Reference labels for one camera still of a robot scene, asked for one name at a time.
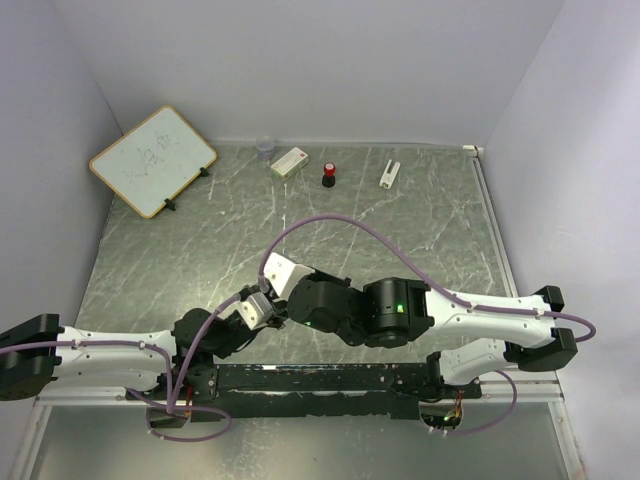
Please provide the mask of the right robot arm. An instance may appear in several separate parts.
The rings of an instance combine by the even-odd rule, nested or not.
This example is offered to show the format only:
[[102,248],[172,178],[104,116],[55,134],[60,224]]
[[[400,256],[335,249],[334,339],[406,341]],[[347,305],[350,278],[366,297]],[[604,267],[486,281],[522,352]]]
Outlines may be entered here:
[[399,348],[421,336],[460,334],[472,342],[431,356],[426,390],[448,396],[457,386],[508,366],[547,372],[578,353],[572,330],[556,325],[542,294],[495,297],[439,293],[418,280],[389,277],[353,288],[349,280],[294,264],[265,273],[292,321],[334,334],[351,347]]

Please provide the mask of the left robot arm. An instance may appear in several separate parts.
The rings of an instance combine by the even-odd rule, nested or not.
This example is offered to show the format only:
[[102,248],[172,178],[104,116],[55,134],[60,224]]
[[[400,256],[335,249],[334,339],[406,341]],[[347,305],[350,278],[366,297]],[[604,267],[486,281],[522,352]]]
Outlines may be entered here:
[[187,377],[249,344],[275,315],[271,295],[243,288],[213,318],[195,308],[172,329],[146,333],[91,332],[37,315],[1,335],[1,398],[17,401],[44,391],[89,387],[154,390],[181,395]]

